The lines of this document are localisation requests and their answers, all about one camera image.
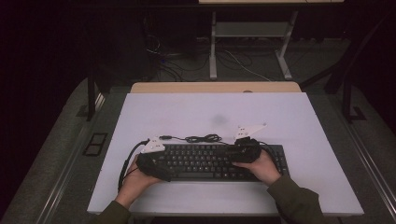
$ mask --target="black keyboard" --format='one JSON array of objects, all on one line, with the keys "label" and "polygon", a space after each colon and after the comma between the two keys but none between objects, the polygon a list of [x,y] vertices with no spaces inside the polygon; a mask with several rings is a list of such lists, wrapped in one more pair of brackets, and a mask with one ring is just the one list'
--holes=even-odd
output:
[{"label": "black keyboard", "polygon": [[[164,144],[157,152],[158,163],[174,170],[172,180],[179,181],[259,181],[248,169],[231,164],[227,156],[219,156],[224,145]],[[289,175],[281,145],[262,146],[271,153],[282,175]]]}]

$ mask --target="person's left hand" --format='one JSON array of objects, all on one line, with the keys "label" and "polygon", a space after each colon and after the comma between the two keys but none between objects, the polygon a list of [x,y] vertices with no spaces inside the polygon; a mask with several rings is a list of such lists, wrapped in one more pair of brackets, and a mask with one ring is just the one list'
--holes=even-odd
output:
[{"label": "person's left hand", "polygon": [[115,201],[126,209],[129,209],[134,200],[149,186],[161,182],[161,179],[143,174],[136,165],[138,155],[134,156],[134,161],[127,171],[122,187]]}]

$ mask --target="sleeve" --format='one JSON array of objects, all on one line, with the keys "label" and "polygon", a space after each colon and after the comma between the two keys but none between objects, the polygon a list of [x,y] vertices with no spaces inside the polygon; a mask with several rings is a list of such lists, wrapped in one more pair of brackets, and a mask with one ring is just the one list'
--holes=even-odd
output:
[{"label": "sleeve", "polygon": [[280,177],[267,191],[288,223],[326,223],[318,195],[312,190],[300,188],[289,176]]},{"label": "sleeve", "polygon": [[90,224],[125,224],[128,223],[130,216],[131,213],[128,209],[113,201],[100,215],[94,218]]}]

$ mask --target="black cable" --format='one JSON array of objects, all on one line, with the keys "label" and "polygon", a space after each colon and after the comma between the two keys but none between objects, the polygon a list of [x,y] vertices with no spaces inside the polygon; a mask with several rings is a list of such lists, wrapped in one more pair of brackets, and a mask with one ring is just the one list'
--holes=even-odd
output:
[{"label": "black cable", "polygon": [[174,136],[171,136],[171,135],[160,136],[161,140],[169,140],[169,139],[172,139],[172,138],[175,138],[175,139],[178,139],[178,140],[181,140],[181,141],[186,141],[188,143],[202,143],[202,142],[205,142],[205,143],[222,143],[224,145],[229,145],[227,143],[221,142],[221,137],[218,136],[215,133],[208,134],[205,137],[190,136],[190,137],[185,137],[185,138],[179,138],[179,137],[174,137]]},{"label": "black cable", "polygon": [[125,177],[125,172],[126,172],[126,169],[128,168],[128,164],[129,164],[129,161],[131,160],[132,155],[134,154],[134,152],[136,151],[136,149],[137,149],[138,147],[140,147],[140,146],[142,146],[142,145],[146,145],[148,142],[149,142],[149,139],[148,139],[147,141],[142,141],[142,142],[138,143],[136,146],[134,146],[134,148],[133,148],[133,149],[131,150],[131,152],[129,153],[129,156],[128,156],[128,158],[125,160],[124,164],[122,165],[122,169],[121,169],[121,172],[120,172],[120,178],[119,178],[119,191],[120,191],[120,189],[121,189],[121,187],[122,187],[122,182],[123,182],[123,179],[124,179],[124,177]]},{"label": "black cable", "polygon": [[258,142],[258,143],[263,144],[263,145],[268,147],[268,148],[265,148],[263,146],[260,146],[262,148],[262,150],[264,150],[264,151],[266,151],[268,153],[268,155],[271,158],[271,161],[274,163],[274,166],[276,167],[277,170],[279,170],[280,167],[276,163],[274,149],[270,145],[268,145],[268,144],[266,144],[264,142]]},{"label": "black cable", "polygon": [[[273,49],[273,50],[271,50],[271,52],[268,52],[268,53],[265,53],[265,54],[254,54],[254,55],[251,55],[251,54],[246,53],[246,51],[250,51],[250,50],[252,50],[252,49],[257,50],[257,47],[256,47],[256,46],[253,47],[252,45],[253,45],[254,42],[257,42],[258,40],[259,40],[258,38],[257,38],[257,39],[253,39],[253,40],[249,40],[249,41],[248,41],[249,45],[248,45],[247,47],[238,47],[238,46],[236,45],[236,43],[235,43],[235,44],[232,46],[232,47],[235,48],[235,50],[236,50],[236,52],[237,52],[237,53],[235,53],[235,55],[236,55],[236,54],[242,54],[242,55],[248,57],[250,60],[251,60],[250,57],[261,57],[261,56],[264,56],[264,57],[266,56],[266,57],[268,57],[268,56],[273,56],[273,55],[274,55],[274,50],[277,49],[278,46],[276,46],[276,45],[274,44],[274,41],[272,41],[272,40],[270,40],[270,39],[268,39],[268,41],[272,44],[271,48]],[[230,46],[225,46],[224,43],[221,43],[221,48],[217,48],[217,49],[222,50],[222,49],[227,49],[227,48],[229,48],[229,47],[230,47]]]},{"label": "black cable", "polygon": [[166,61],[166,62],[176,66],[177,68],[181,69],[182,71],[194,72],[194,71],[199,71],[199,70],[203,69],[205,67],[205,65],[206,65],[208,60],[209,60],[209,54],[207,55],[207,57],[205,58],[204,63],[201,66],[199,66],[197,68],[189,68],[189,69],[188,68],[183,68],[183,67],[181,67],[180,65],[178,65],[176,63],[171,63],[169,61]]},{"label": "black cable", "polygon": [[136,167],[136,168],[134,168],[132,171],[130,171],[130,172],[128,172],[128,173],[126,173],[126,175],[124,176],[124,178],[123,179],[125,179],[125,177],[127,177],[128,175],[130,175],[133,171],[135,171],[135,170],[137,170],[137,169],[139,169],[138,167]]},{"label": "black cable", "polygon": [[161,69],[163,71],[166,71],[169,74],[172,74],[174,76],[174,78],[175,78],[175,81],[177,81],[177,78],[179,78],[181,82],[183,81],[183,77],[181,76],[181,74],[179,74],[177,71],[175,71],[175,69],[173,69],[171,67],[168,67],[168,66],[166,66],[164,64],[161,64],[160,67],[161,67]]},{"label": "black cable", "polygon": [[219,63],[221,63],[224,67],[226,67],[228,69],[235,70],[235,71],[243,70],[241,65],[238,65],[237,68],[233,68],[233,67],[230,67],[229,65],[226,65],[225,62],[223,61],[224,57],[221,56],[220,54],[216,54],[216,60],[219,61]]}]

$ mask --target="cable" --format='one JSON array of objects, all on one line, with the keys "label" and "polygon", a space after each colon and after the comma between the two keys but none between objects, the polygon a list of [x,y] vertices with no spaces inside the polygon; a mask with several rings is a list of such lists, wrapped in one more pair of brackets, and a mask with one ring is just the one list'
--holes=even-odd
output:
[{"label": "cable", "polygon": [[166,74],[170,75],[170,77],[172,77],[174,79],[174,81],[177,82],[177,77],[175,76],[175,74],[173,74],[165,69],[160,69],[160,73],[161,73],[161,71],[164,71]]},{"label": "cable", "polygon": [[221,55],[221,54],[217,54],[216,55],[216,59],[226,68],[231,69],[231,70],[235,70],[235,71],[240,71],[243,70],[243,68],[239,65],[237,68],[233,68],[229,65],[227,65],[223,60],[225,60],[225,58]]},{"label": "cable", "polygon": [[202,65],[199,66],[198,68],[190,68],[190,69],[183,68],[183,67],[181,67],[180,65],[178,65],[178,64],[176,64],[176,63],[171,63],[171,62],[169,62],[169,61],[167,61],[167,63],[170,63],[170,64],[176,66],[177,68],[179,68],[179,69],[181,69],[181,70],[183,70],[183,71],[194,72],[194,71],[199,71],[199,70],[203,69],[203,68],[205,67],[205,65],[206,65],[206,63],[207,63],[208,60],[209,60],[209,54],[207,55],[207,57],[206,57],[206,59],[205,59],[205,61],[204,61],[204,64],[202,64]]},{"label": "cable", "polygon": [[253,75],[256,75],[256,76],[258,76],[258,77],[262,77],[262,78],[266,79],[267,81],[272,81],[272,80],[269,79],[268,77],[262,76],[262,75],[260,75],[260,74],[257,74],[257,73],[255,73],[255,72],[252,72],[252,71],[248,70],[244,65],[242,65],[242,64],[231,54],[230,51],[228,51],[228,50],[224,50],[224,51],[226,51],[228,54],[230,54],[230,55],[239,63],[239,65],[241,65],[241,67],[244,68],[245,70],[247,70],[249,73],[251,73],[251,74],[253,74]]},{"label": "cable", "polygon": [[173,68],[168,67],[168,66],[166,66],[166,65],[164,65],[164,64],[161,64],[160,67],[161,67],[160,69],[161,69],[162,71],[164,71],[164,72],[166,72],[166,73],[172,75],[173,78],[175,79],[175,82],[177,82],[177,78],[180,78],[180,81],[181,81],[181,82],[183,81],[183,78],[181,77],[181,74],[179,74],[179,73],[178,73],[177,71],[175,71]]},{"label": "cable", "polygon": [[140,147],[140,146],[142,146],[142,145],[146,145],[147,143],[149,142],[149,139],[147,140],[147,141],[142,141],[142,142],[140,142],[140,143],[138,143],[136,146],[134,146],[134,148],[131,150],[131,152],[129,153],[129,156],[128,156],[128,158],[125,160],[125,162],[124,162],[124,164],[122,165],[122,169],[121,169],[121,172],[120,172],[120,178],[119,178],[119,191],[120,191],[120,189],[121,189],[121,187],[122,187],[122,182],[123,182],[123,179],[124,179],[124,177],[125,177],[125,172],[126,172],[126,169],[128,168],[128,164],[129,164],[129,161],[131,160],[131,157],[132,157],[132,155],[134,154],[134,152],[136,151],[136,149],[138,148],[138,147]]},{"label": "cable", "polygon": [[153,51],[158,50],[160,48],[160,46],[161,46],[160,39],[157,36],[155,36],[155,35],[148,35],[148,37],[152,37],[152,38],[154,38],[157,41],[157,48],[155,48]]},{"label": "cable", "polygon": [[263,147],[263,146],[260,146],[260,147],[262,148],[262,150],[264,150],[264,151],[266,151],[266,152],[268,153],[268,155],[270,156],[271,161],[273,162],[274,166],[276,167],[277,170],[279,170],[280,167],[279,167],[278,164],[276,163],[274,149],[273,149],[270,145],[268,145],[268,144],[266,144],[266,143],[264,143],[264,142],[259,142],[259,141],[258,141],[258,143],[263,144],[263,145],[265,145],[265,146],[268,147],[268,149],[267,149],[267,148],[265,148],[265,147]]},{"label": "cable", "polygon": [[[270,46],[268,45],[255,45],[253,47],[253,43],[258,42],[258,41],[262,41],[261,38],[254,38],[253,40],[248,41],[248,45],[244,46],[244,47],[239,47],[235,44],[233,44],[232,47],[235,48],[235,50],[238,52],[238,54],[242,54],[244,56],[246,56],[247,58],[249,58],[251,60],[251,57],[268,57],[268,56],[273,56],[274,55],[274,51],[275,49],[278,49],[278,46],[274,44],[274,41],[271,39],[266,38],[264,42],[269,42],[271,43]],[[227,49],[230,46],[225,46],[223,43],[221,43],[221,49],[219,50],[223,50],[223,49]],[[261,54],[250,54],[250,53],[246,53],[246,51],[251,51],[251,50],[257,50],[258,47],[270,47],[272,50],[270,50],[270,52],[267,53],[261,53]]]},{"label": "cable", "polygon": [[[217,49],[217,51],[224,51],[224,52],[226,52],[227,54],[231,53],[230,51],[227,52],[226,49]],[[242,63],[240,60],[236,62],[235,59],[228,60],[228,59],[224,58],[224,60],[227,61],[227,62],[229,62],[229,63],[234,63],[234,64],[236,64],[236,65],[238,65],[238,66],[240,66],[241,64],[242,64],[243,66],[245,66],[245,67],[253,65],[253,60],[252,60],[246,53],[240,52],[240,53],[237,53],[237,54],[242,54],[243,56],[245,56],[245,57],[248,59],[248,63]]]},{"label": "cable", "polygon": [[163,136],[160,136],[159,138],[161,140],[169,140],[169,139],[172,139],[172,138],[176,138],[178,140],[186,141],[188,143],[202,143],[202,142],[205,142],[205,143],[222,143],[224,145],[229,145],[227,143],[221,142],[221,137],[218,136],[215,133],[208,134],[205,137],[190,136],[190,137],[185,137],[185,138],[179,138],[179,137],[174,137],[174,136],[171,136],[171,135],[163,135]]},{"label": "cable", "polygon": [[126,175],[124,176],[123,179],[125,179],[125,177],[127,177],[128,175],[130,175],[133,171],[135,171],[135,170],[137,170],[137,169],[139,169],[139,168],[138,168],[138,167],[137,167],[137,168],[134,168],[132,171],[126,173]]}]

